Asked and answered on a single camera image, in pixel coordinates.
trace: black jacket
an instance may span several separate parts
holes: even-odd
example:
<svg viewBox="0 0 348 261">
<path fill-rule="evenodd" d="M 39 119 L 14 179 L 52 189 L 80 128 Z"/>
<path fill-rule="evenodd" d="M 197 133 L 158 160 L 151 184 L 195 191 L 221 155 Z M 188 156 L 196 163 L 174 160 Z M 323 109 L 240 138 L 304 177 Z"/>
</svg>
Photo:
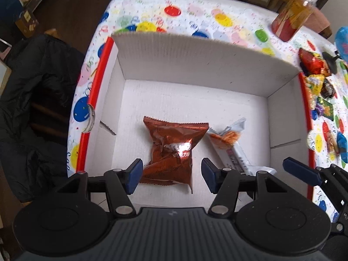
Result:
<svg viewBox="0 0 348 261">
<path fill-rule="evenodd" d="M 82 53 L 48 35 L 21 41 L 5 59 L 12 73 L 0 98 L 0 161 L 20 202 L 34 200 L 67 178 L 66 144 L 33 132 L 30 103 L 41 87 L 52 92 L 57 106 L 70 110 L 83 60 Z"/>
</svg>

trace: balloon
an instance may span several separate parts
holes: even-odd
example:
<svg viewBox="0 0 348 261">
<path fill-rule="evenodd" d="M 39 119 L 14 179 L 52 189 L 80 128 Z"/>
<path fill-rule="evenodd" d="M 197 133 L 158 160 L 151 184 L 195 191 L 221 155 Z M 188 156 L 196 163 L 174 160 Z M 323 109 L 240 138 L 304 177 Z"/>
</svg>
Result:
<svg viewBox="0 0 348 261">
<path fill-rule="evenodd" d="M 341 27 L 337 31 L 335 42 L 342 59 L 348 62 L 348 26 Z"/>
</svg>

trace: white cardboard box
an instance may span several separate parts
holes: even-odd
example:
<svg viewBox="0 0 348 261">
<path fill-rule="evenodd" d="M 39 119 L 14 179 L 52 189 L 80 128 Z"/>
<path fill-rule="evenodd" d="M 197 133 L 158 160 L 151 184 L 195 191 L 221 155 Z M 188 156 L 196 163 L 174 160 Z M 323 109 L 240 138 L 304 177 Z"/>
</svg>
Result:
<svg viewBox="0 0 348 261">
<path fill-rule="evenodd" d="M 304 183 L 281 171 L 287 156 L 308 164 L 305 108 L 296 67 L 204 38 L 132 32 L 112 38 L 100 59 L 106 66 L 97 73 L 103 75 L 95 76 L 92 86 L 90 98 L 96 102 L 89 107 L 88 144 L 80 145 L 79 156 L 87 147 L 85 170 L 89 176 L 125 169 L 136 158 L 148 164 L 152 140 L 144 116 L 169 122 L 208 122 L 217 131 L 245 117 L 239 143 L 250 162 L 280 170 L 285 183 L 306 195 Z M 182 184 L 139 184 L 129 196 L 131 202 L 208 208 L 215 195 L 201 175 L 204 157 L 222 167 L 204 137 L 192 151 L 193 194 Z"/>
</svg>

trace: blue balloon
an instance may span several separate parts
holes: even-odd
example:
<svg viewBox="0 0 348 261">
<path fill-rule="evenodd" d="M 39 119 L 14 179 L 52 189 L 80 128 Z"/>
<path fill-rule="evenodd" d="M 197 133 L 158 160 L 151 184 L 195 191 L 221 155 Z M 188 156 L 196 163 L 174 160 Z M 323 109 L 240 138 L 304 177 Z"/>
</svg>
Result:
<svg viewBox="0 0 348 261">
<path fill-rule="evenodd" d="M 341 27 L 337 31 L 335 42 L 342 59 L 348 62 L 348 26 Z"/>
<path fill-rule="evenodd" d="M 82 97 L 77 100 L 74 107 L 74 119 L 76 122 L 83 122 L 89 117 L 88 106 L 87 106 L 88 97 Z"/>
</svg>

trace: red dot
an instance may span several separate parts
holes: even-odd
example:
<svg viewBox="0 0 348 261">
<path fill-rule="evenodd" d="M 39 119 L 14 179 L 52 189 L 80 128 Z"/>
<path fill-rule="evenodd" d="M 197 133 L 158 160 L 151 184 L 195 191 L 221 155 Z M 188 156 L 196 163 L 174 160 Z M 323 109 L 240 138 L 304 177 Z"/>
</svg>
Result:
<svg viewBox="0 0 348 261">
<path fill-rule="evenodd" d="M 310 47 L 313 51 L 315 51 L 315 46 L 314 46 L 314 44 L 313 44 L 311 41 L 309 41 L 309 40 L 307 40 L 307 43 L 308 43 L 309 47 Z"/>
<path fill-rule="evenodd" d="M 339 119 L 339 120 L 338 120 L 338 123 L 339 123 L 339 125 L 340 125 L 340 131 L 341 131 L 341 133 L 344 133 L 344 131 L 345 131 L 345 126 L 344 126 L 342 120 Z"/>
<path fill-rule="evenodd" d="M 328 141 L 328 135 L 327 133 L 329 132 L 330 130 L 328 129 L 328 124 L 326 122 L 323 122 L 323 134 L 324 134 L 324 138 L 325 138 L 325 141 L 327 142 Z"/>
<path fill-rule="evenodd" d="M 167 32 L 165 29 L 163 29 L 161 27 L 157 27 L 156 31 L 157 32 Z"/>
<path fill-rule="evenodd" d="M 172 17 L 177 17 L 178 15 L 181 15 L 181 10 L 178 7 L 175 6 L 168 6 L 164 9 L 164 12 L 167 15 L 171 15 Z"/>
</svg>

